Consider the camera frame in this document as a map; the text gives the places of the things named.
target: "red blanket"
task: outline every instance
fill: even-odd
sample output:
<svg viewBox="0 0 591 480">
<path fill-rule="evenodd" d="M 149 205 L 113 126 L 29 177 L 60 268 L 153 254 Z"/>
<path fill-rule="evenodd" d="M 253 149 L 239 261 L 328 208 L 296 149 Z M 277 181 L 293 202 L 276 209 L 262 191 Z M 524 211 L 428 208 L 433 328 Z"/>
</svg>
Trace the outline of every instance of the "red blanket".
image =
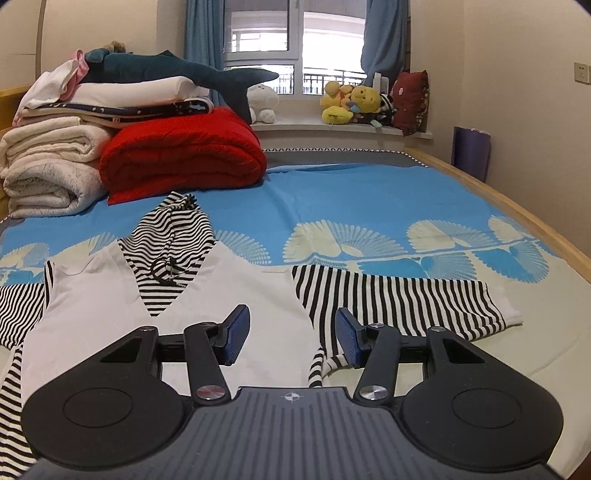
<svg viewBox="0 0 591 480">
<path fill-rule="evenodd" d="M 251 127 L 227 108 L 126 127 L 99 164 L 110 205 L 172 190 L 245 187 L 266 169 Z"/>
</svg>

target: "window sill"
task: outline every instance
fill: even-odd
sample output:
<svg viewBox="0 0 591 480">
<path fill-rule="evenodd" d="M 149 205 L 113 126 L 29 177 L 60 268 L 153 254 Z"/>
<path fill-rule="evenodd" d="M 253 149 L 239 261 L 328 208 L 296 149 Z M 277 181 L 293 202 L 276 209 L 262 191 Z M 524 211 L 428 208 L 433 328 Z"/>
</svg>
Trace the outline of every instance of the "window sill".
<svg viewBox="0 0 591 480">
<path fill-rule="evenodd" d="M 401 137 L 402 131 L 398 128 L 393 127 L 382 127 L 375 128 L 372 125 L 359 125 L 359 124 L 347 124 L 347 125 L 328 125 L 325 124 L 320 115 L 278 115 L 274 124 L 263 124 L 257 122 L 251 125 L 255 132 L 269 132 L 269 131 L 335 131 L 335 132 L 358 132 L 358 133 L 370 133 L 378 135 L 396 135 Z M 433 139 L 433 134 L 430 132 L 422 133 L 417 132 L 410 135 L 414 138 L 425 138 L 427 140 Z"/>
</svg>

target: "white plush toy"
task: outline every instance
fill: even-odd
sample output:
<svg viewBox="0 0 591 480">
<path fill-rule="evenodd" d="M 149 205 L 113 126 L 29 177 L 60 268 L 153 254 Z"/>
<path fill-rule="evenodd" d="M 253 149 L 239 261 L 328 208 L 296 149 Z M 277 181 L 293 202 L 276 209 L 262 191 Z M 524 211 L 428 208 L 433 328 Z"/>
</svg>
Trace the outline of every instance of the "white plush toy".
<svg viewBox="0 0 591 480">
<path fill-rule="evenodd" d="M 253 85 L 246 94 L 248 105 L 251 108 L 252 123 L 275 123 L 274 108 L 279 105 L 279 95 L 271 87 L 266 85 Z"/>
</svg>

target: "metal screw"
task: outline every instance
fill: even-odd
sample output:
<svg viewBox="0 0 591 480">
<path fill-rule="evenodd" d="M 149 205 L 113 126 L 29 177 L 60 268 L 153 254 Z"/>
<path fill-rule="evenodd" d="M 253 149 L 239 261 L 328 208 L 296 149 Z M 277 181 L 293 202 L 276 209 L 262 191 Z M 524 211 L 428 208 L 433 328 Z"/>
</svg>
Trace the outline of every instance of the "metal screw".
<svg viewBox="0 0 591 480">
<path fill-rule="evenodd" d="M 218 400 L 226 394 L 226 389 L 219 385 L 204 385 L 197 389 L 197 396 L 202 400 Z"/>
<path fill-rule="evenodd" d="M 359 389 L 359 395 L 366 400 L 382 400 L 388 396 L 388 389 L 382 385 L 366 385 Z"/>
</svg>

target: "dark red pillow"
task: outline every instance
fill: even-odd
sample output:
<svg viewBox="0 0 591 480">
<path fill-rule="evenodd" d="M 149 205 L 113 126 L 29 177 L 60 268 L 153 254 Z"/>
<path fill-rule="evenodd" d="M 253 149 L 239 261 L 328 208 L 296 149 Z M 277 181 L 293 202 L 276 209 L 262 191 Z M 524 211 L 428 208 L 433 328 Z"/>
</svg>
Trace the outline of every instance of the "dark red pillow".
<svg viewBox="0 0 591 480">
<path fill-rule="evenodd" d="M 110 205 L 172 190 L 245 187 L 266 169 L 252 128 L 228 108 L 126 127 L 99 164 Z"/>
<path fill-rule="evenodd" d="M 427 71 L 402 72 L 390 92 L 395 112 L 392 126 L 402 130 L 406 137 L 417 132 L 427 113 L 429 102 L 429 76 Z"/>
</svg>

